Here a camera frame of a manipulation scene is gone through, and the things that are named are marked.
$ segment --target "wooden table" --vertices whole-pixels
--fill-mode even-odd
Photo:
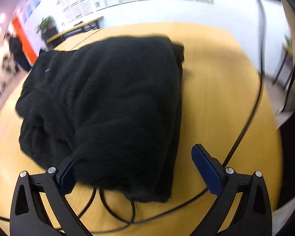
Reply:
[[[222,163],[246,122],[259,85],[255,68],[233,36],[226,30],[204,25],[152,23],[113,27],[102,29],[82,42],[68,39],[61,44],[61,48],[78,49],[111,36],[153,34],[167,35],[172,41],[181,42],[185,46],[182,125],[172,197],[163,204],[136,203],[136,221],[176,207],[205,188],[191,160],[191,147],[196,143],[203,144],[207,151]],[[20,84],[0,114],[0,216],[4,217],[9,217],[19,173],[22,170],[27,170],[30,174],[43,172],[19,148],[18,137],[22,119],[16,115],[14,107],[21,88]],[[272,209],[276,208],[282,177],[280,137],[275,129],[274,114],[264,91],[258,112],[229,163],[238,173],[252,174],[256,170],[262,172]],[[90,187],[78,184],[73,193],[66,196],[76,213],[82,210],[91,192]],[[131,206],[122,194],[106,192],[105,195],[112,210],[123,218],[130,219]],[[208,212],[215,198],[215,195],[206,193],[174,213],[105,235],[187,236]],[[229,225],[239,199],[240,194],[236,196],[221,229]],[[52,223],[58,226],[46,198],[44,203]],[[81,220],[91,231],[115,229],[124,225],[107,213],[98,194]],[[7,223],[0,222],[0,225],[8,230]]]
[[[97,17],[97,18],[92,19],[92,20],[90,20],[90,21],[88,21],[88,22],[84,22],[84,23],[78,24],[78,25],[76,25],[76,26],[74,26],[74,27],[72,27],[72,28],[70,28],[70,29],[67,29],[67,30],[65,30],[65,31],[63,31],[63,32],[60,32],[60,33],[58,33],[58,34],[55,34],[54,36],[52,36],[51,38],[49,38],[49,39],[47,40],[46,43],[48,44],[48,43],[50,43],[50,42],[52,42],[52,41],[58,39],[59,37],[64,36],[65,34],[68,34],[68,33],[72,32],[72,31],[74,31],[74,30],[77,30],[77,29],[79,29],[79,28],[83,28],[83,27],[85,27],[85,26],[87,26],[87,25],[90,25],[90,24],[92,24],[92,23],[95,23],[96,26],[97,26],[97,28],[98,28],[97,21],[100,20],[100,19],[102,19],[102,18],[103,18],[103,16]]]

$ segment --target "potted plant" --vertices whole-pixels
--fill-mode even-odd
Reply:
[[[50,37],[58,34],[54,18],[52,16],[42,18],[41,23],[36,27],[36,33],[41,34],[41,39],[45,41],[45,43]]]
[[[2,71],[6,72],[8,75],[15,75],[20,71],[20,69],[17,66],[15,66],[14,70],[12,70],[12,67],[10,66],[10,63],[9,63],[8,54],[3,55],[1,69]]]

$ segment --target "table leg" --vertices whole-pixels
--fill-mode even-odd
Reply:
[[[285,83],[285,85],[284,85],[284,89],[285,89],[285,87],[287,86],[287,84],[289,83],[289,80],[291,79],[292,74],[293,74],[293,69],[291,70],[291,72],[290,72],[290,74],[289,74],[289,77],[288,77],[288,79],[287,79],[287,81],[286,81],[286,83]]]
[[[279,71],[277,72],[277,75],[276,75],[274,81],[272,82],[272,85],[274,85],[274,84],[277,82],[277,79],[279,78],[279,75],[280,75],[280,73],[281,73],[281,71],[282,71],[282,68],[283,68],[283,66],[284,66],[284,63],[285,63],[285,61],[286,61],[287,55],[288,55],[288,52],[285,52],[285,56],[284,56],[284,59],[283,59],[282,65],[280,66],[280,69],[279,69]]]

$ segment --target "ceiling light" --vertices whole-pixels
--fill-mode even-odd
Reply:
[[[6,15],[4,13],[2,13],[0,15],[0,23],[3,23],[5,19],[6,19]]]

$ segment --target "blue gripper pad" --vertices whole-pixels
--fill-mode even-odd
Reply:
[[[201,144],[192,147],[191,158],[210,193],[219,197],[226,181],[224,167],[216,158],[211,157]]]

